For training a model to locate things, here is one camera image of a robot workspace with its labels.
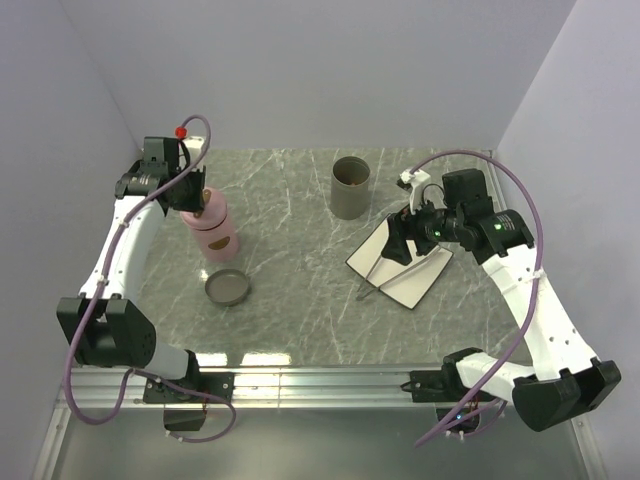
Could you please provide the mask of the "pink cup container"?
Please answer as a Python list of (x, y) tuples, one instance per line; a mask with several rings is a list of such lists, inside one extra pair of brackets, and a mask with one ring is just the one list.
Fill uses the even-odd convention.
[(211, 263), (229, 262), (239, 251), (239, 238), (229, 219), (215, 227), (191, 224), (189, 229), (204, 258)]

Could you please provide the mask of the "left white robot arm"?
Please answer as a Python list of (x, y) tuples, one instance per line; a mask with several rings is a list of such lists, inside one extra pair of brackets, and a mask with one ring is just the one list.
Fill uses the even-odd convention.
[(115, 185), (113, 217), (100, 256), (74, 297), (59, 301), (56, 316), (69, 342), (63, 385), (74, 365), (128, 367), (167, 379), (180, 402), (196, 399), (203, 379), (194, 354), (157, 337), (137, 307), (151, 244), (167, 213), (203, 209), (208, 149), (203, 137), (147, 137), (143, 154)]

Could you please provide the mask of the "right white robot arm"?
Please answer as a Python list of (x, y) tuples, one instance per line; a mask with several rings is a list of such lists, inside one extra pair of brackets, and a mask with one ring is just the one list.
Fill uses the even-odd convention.
[(442, 242), (459, 244), (494, 282), (529, 350), (529, 367), (507, 355), (495, 359), (478, 348), (445, 357), (441, 386), (455, 400), (479, 392), (515, 407), (520, 419), (541, 432), (597, 408), (620, 383), (612, 360), (600, 359), (568, 317), (541, 266), (542, 245), (514, 210), (497, 212), (484, 174), (465, 169), (443, 176), (444, 205), (425, 200), (429, 175), (408, 169), (398, 185), (409, 203), (387, 219), (381, 255), (408, 265)]

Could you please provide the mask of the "tall grey cylinder container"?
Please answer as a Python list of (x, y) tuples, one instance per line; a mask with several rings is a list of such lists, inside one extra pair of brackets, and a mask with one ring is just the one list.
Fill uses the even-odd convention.
[(331, 171), (330, 210), (341, 220), (354, 220), (365, 213), (370, 204), (371, 170), (361, 158), (347, 156), (338, 159)]

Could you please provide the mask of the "grey round lid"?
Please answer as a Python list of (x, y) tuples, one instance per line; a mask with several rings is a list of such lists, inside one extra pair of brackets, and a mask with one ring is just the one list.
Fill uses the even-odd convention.
[(249, 295), (250, 280), (240, 270), (223, 269), (207, 278), (204, 291), (208, 299), (216, 305), (235, 306)]

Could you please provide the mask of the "pink round lid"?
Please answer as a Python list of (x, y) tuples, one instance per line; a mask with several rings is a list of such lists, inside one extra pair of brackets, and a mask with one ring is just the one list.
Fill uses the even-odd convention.
[(207, 231), (219, 227), (227, 218), (228, 204), (224, 194), (211, 187), (203, 190), (204, 206), (197, 212), (181, 212), (182, 221), (191, 229)]

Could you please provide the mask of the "metal food tongs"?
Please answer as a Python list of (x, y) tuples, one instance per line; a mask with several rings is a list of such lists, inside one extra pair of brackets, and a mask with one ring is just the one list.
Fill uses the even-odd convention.
[(380, 292), (412, 309), (436, 282), (452, 256), (451, 251), (436, 247), (428, 255), (416, 257), (408, 266), (380, 257), (364, 277), (356, 299), (364, 300)]

